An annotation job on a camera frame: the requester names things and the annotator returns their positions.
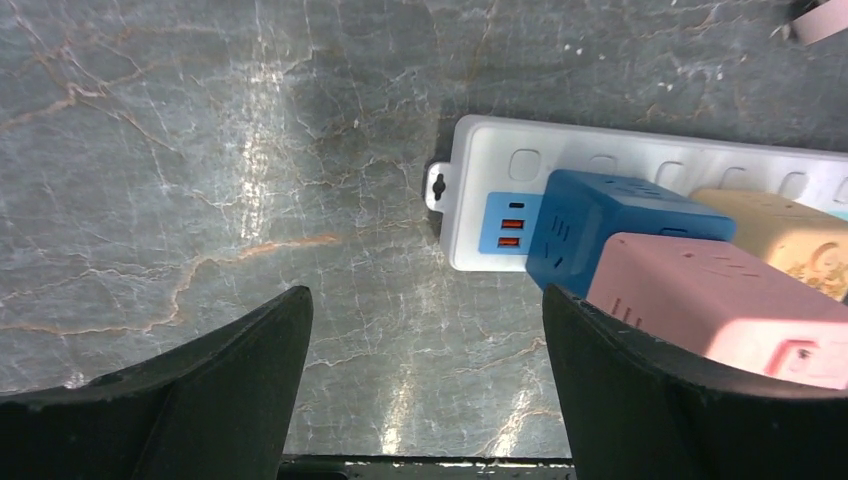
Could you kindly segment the blue cube socket adapter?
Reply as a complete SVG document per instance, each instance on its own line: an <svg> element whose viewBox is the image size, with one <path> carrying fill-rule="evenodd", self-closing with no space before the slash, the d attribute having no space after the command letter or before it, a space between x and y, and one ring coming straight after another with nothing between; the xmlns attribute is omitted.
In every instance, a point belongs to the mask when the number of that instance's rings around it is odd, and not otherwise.
<svg viewBox="0 0 848 480"><path fill-rule="evenodd" d="M647 180L556 170L542 197L526 272L540 289L553 283L584 298L606 241L621 232L730 241L736 224Z"/></svg>

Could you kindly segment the beige cube socket adapter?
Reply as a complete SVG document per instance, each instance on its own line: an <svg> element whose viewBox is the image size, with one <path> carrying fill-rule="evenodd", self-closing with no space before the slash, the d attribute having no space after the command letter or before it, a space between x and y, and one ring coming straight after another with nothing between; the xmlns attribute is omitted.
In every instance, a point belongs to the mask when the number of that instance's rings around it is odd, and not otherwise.
<svg viewBox="0 0 848 480"><path fill-rule="evenodd" d="M699 189L690 198L734 220L738 248L838 302L845 299L845 220L767 192Z"/></svg>

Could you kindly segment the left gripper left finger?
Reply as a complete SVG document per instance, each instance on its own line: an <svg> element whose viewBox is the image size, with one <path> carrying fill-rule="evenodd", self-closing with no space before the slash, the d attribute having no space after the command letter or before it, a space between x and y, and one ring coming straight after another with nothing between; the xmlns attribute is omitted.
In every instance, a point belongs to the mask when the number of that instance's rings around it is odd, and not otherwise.
<svg viewBox="0 0 848 480"><path fill-rule="evenodd" d="M273 479L310 343L310 290L77 388L1 399L5 479Z"/></svg>

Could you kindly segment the white multicolour power strip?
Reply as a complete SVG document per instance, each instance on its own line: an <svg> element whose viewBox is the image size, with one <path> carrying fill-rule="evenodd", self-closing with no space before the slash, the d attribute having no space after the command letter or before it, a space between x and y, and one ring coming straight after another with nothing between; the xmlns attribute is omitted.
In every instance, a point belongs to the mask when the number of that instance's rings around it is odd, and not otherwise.
<svg viewBox="0 0 848 480"><path fill-rule="evenodd" d="M426 174L425 203L442 215L439 243L451 267L522 272L529 238L500 253L485 226L491 193L518 195L509 208L535 227L538 196L558 169L638 178L687 196L700 188L764 191L847 216L847 156L820 150L466 115L450 158Z"/></svg>

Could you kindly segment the pink cube socket adapter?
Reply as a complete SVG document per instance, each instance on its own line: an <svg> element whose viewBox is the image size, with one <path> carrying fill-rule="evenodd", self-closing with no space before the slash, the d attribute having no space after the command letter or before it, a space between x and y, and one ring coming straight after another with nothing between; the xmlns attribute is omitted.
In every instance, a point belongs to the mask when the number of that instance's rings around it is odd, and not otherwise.
<svg viewBox="0 0 848 480"><path fill-rule="evenodd" d="M847 308L728 242L618 233L587 294L621 322L710 360L847 387Z"/></svg>

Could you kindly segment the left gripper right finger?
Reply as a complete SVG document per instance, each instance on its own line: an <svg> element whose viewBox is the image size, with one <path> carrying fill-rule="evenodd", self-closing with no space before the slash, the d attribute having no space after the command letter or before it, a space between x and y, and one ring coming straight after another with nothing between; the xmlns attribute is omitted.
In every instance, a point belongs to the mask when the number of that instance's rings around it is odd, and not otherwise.
<svg viewBox="0 0 848 480"><path fill-rule="evenodd" d="M726 366L569 291L543 324L580 479L843 479L847 396Z"/></svg>

